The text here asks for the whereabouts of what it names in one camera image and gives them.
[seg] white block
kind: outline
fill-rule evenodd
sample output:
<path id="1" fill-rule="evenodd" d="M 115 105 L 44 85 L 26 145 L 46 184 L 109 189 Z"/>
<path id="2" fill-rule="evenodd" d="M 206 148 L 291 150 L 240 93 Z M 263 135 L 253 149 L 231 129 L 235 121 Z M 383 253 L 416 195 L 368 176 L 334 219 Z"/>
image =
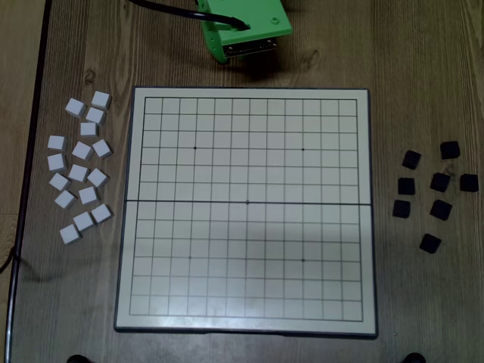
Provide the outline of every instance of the white block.
<path id="1" fill-rule="evenodd" d="M 73 150 L 73 155 L 83 160 L 91 159 L 91 155 L 94 153 L 92 147 L 83 144 L 81 141 L 78 141 L 76 147 Z"/>
<path id="2" fill-rule="evenodd" d="M 111 105 L 111 96 L 107 93 L 96 91 L 92 98 L 91 105 L 101 110 L 107 110 Z"/>
<path id="3" fill-rule="evenodd" d="M 66 146 L 67 139 L 64 136 L 49 136 L 47 148 L 52 150 L 64 151 L 66 150 Z"/>
<path id="4" fill-rule="evenodd" d="M 66 111 L 75 117 L 82 117 L 85 112 L 85 104 L 81 101 L 77 101 L 74 98 L 71 98 L 66 106 Z"/>
<path id="5" fill-rule="evenodd" d="M 98 125 L 95 123 L 81 123 L 81 136 L 98 136 Z"/>
<path id="6" fill-rule="evenodd" d="M 85 119 L 90 123 L 97 123 L 100 126 L 104 123 L 106 119 L 106 114 L 103 111 L 98 110 L 97 108 L 91 107 Z"/>
<path id="7" fill-rule="evenodd" d="M 94 208 L 91 213 L 96 223 L 102 223 L 113 216 L 113 213 L 107 208 L 106 204 L 101 204 L 99 207 Z"/>
<path id="8" fill-rule="evenodd" d="M 63 154 L 55 154 L 47 157 L 48 169 L 51 172 L 59 172 L 67 169 L 66 158 Z"/>
<path id="9" fill-rule="evenodd" d="M 60 230 L 60 236 L 65 244 L 71 244 L 81 238 L 81 235 L 74 225 L 68 225 L 66 228 L 62 228 Z"/>
<path id="10" fill-rule="evenodd" d="M 81 189 L 79 191 L 79 197 L 81 198 L 82 204 L 89 204 L 99 200 L 98 194 L 96 193 L 94 187 Z"/>
<path id="11" fill-rule="evenodd" d="M 88 180 L 94 184 L 96 188 L 102 188 L 109 181 L 109 178 L 101 170 L 94 169 L 91 174 L 89 174 Z"/>
<path id="12" fill-rule="evenodd" d="M 92 147 L 99 157 L 108 157 L 113 153 L 104 139 L 96 142 Z"/>
<path id="13" fill-rule="evenodd" d="M 79 182 L 85 182 L 85 178 L 89 173 L 89 169 L 84 166 L 74 164 L 70 169 L 69 178 Z"/>
<path id="14" fill-rule="evenodd" d="M 76 197 L 68 191 L 63 191 L 54 202 L 64 209 L 69 209 L 76 202 Z"/>
<path id="15" fill-rule="evenodd" d="M 49 184 L 56 188 L 58 191 L 65 191 L 70 185 L 70 180 L 68 178 L 64 178 L 61 174 L 56 172 L 50 180 Z"/>
<path id="16" fill-rule="evenodd" d="M 76 227 L 77 229 L 79 229 L 79 232 L 83 232 L 86 229 L 95 226 L 94 221 L 87 212 L 84 212 L 83 214 L 79 214 L 77 217 L 74 217 L 74 223 L 76 223 Z"/>

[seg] black cable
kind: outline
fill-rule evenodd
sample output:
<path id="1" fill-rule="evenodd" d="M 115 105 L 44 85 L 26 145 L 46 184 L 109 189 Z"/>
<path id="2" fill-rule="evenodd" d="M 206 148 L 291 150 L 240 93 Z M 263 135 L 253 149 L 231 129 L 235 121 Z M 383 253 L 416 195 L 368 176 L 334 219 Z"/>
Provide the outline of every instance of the black cable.
<path id="1" fill-rule="evenodd" d="M 129 0 L 137 6 L 146 9 L 161 11 L 162 13 L 178 15 L 179 17 L 188 17 L 190 19 L 212 21 L 216 23 L 228 24 L 239 30 L 250 29 L 247 24 L 236 17 L 226 17 L 225 15 L 203 13 L 201 11 L 192 11 L 188 9 L 176 8 L 174 6 L 157 4 L 155 2 L 148 2 L 147 0 Z"/>

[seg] board grid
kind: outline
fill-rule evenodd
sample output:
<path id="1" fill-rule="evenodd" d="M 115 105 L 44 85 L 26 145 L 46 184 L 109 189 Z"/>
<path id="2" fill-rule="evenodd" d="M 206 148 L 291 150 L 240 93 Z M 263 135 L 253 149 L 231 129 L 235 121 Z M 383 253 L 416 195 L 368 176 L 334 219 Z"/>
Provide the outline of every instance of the board grid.
<path id="1" fill-rule="evenodd" d="M 371 198 L 359 159 L 360 94 L 171 91 L 135 97 L 141 132 L 131 144 L 116 326 L 374 334 L 374 313 L 365 316 L 373 297 L 364 299 L 373 271 L 368 261 L 362 271 L 368 251 L 361 255 L 362 229 L 371 255 Z M 297 324 L 281 329 L 281 321 Z"/>

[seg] green device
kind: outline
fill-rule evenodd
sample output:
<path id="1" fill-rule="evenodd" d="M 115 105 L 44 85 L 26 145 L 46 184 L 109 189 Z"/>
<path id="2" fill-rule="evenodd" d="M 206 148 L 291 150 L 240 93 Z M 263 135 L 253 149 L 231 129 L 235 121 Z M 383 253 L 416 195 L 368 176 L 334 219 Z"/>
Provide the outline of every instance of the green device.
<path id="1" fill-rule="evenodd" d="M 242 20 L 249 28 L 202 21 L 206 46 L 221 64 L 230 57 L 274 50 L 276 37 L 293 32 L 281 0 L 198 0 L 198 7 L 205 13 Z"/>

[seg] wooden table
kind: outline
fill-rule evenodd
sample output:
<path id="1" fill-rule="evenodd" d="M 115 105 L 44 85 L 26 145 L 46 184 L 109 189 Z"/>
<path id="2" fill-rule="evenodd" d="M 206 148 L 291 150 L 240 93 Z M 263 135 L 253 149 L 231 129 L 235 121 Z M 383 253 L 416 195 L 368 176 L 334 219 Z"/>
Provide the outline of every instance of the wooden table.
<path id="1" fill-rule="evenodd" d="M 194 7 L 182 0 L 165 3 Z M 412 351 L 434 362 L 484 360 L 484 205 L 482 192 L 458 190 L 463 172 L 484 175 L 482 2 L 285 0 L 284 5 L 294 34 L 280 40 L 277 53 L 221 66 L 205 49 L 196 21 L 122 0 L 52 0 L 12 361 L 62 362 L 80 353 L 100 363 L 400 362 Z M 377 339 L 114 331 L 134 85 L 370 89 Z M 79 122 L 64 106 L 69 97 L 88 102 L 95 90 L 113 95 L 101 136 L 114 155 L 89 165 L 111 177 L 101 194 L 115 216 L 66 247 L 59 229 L 85 209 L 77 203 L 66 213 L 54 204 L 47 140 L 66 135 L 72 150 Z M 459 140 L 459 159 L 440 160 L 439 144 L 448 140 Z M 414 172 L 400 166 L 407 149 L 423 154 Z M 434 172 L 452 176 L 445 194 L 428 188 Z M 391 216 L 401 176 L 417 181 L 406 220 Z M 454 205 L 447 222 L 429 216 L 436 198 Z M 435 255 L 418 248 L 427 232 L 443 239 Z"/>

